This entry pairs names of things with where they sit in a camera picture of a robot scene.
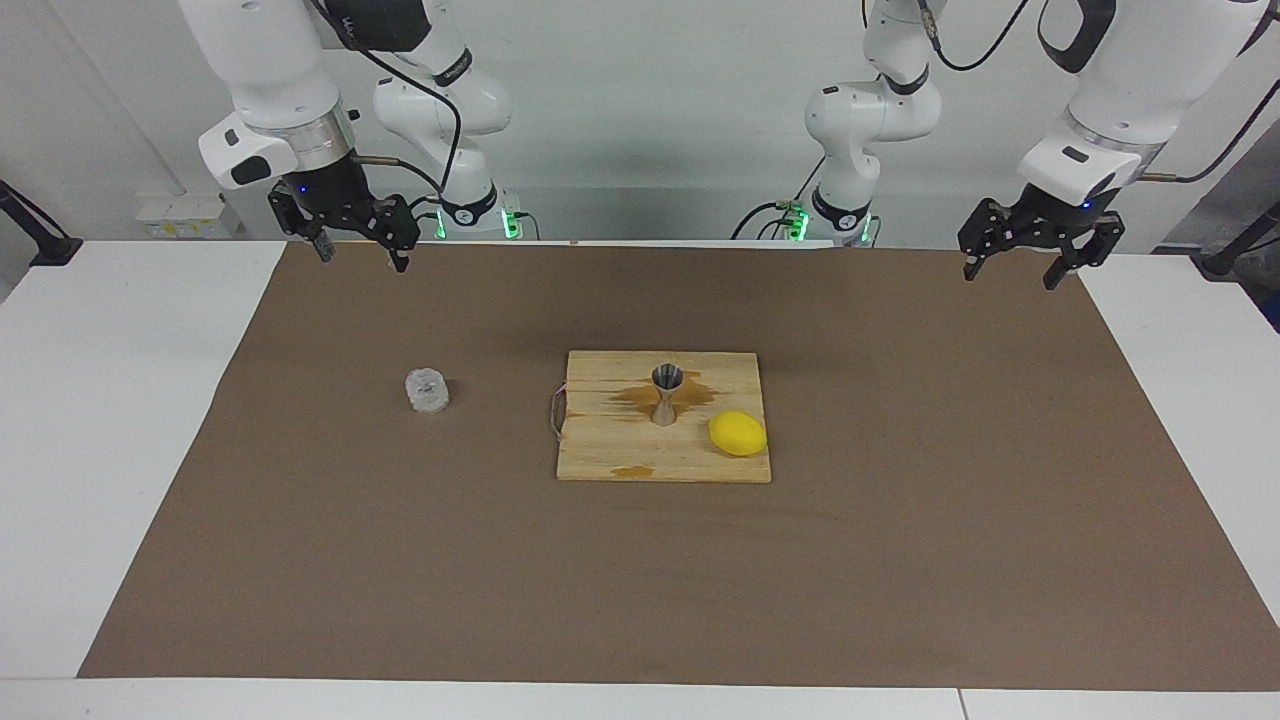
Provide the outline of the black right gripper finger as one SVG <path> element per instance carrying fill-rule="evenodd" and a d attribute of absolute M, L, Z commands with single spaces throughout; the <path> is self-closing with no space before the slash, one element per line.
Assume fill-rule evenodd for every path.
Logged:
<path fill-rule="evenodd" d="M 355 232 L 380 245 L 388 254 L 397 273 L 406 273 L 410 254 L 416 247 L 421 231 L 408 201 L 401 195 L 374 199 L 366 208 L 356 208 Z"/>
<path fill-rule="evenodd" d="M 276 223 L 287 236 L 306 242 L 321 263 L 333 260 L 335 246 L 328 237 L 323 217 L 307 217 L 287 190 L 271 190 L 268 201 Z"/>

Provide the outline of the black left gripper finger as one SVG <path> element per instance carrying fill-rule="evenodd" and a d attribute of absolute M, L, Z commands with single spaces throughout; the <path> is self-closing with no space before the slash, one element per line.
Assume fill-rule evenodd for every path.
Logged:
<path fill-rule="evenodd" d="M 1009 218 L 1009 208 L 993 199 L 982 199 L 961 224 L 957 246 L 965 255 L 965 281 L 974 281 L 993 255 L 1027 246 L 1024 238 L 1010 225 Z"/>
<path fill-rule="evenodd" d="M 1114 251 L 1125 232 L 1121 218 L 1101 218 L 1089 227 L 1089 238 L 1078 247 L 1076 237 L 1059 233 L 1056 258 L 1043 274 L 1042 282 L 1047 291 L 1056 290 L 1071 273 L 1085 266 L 1101 266 Z"/>

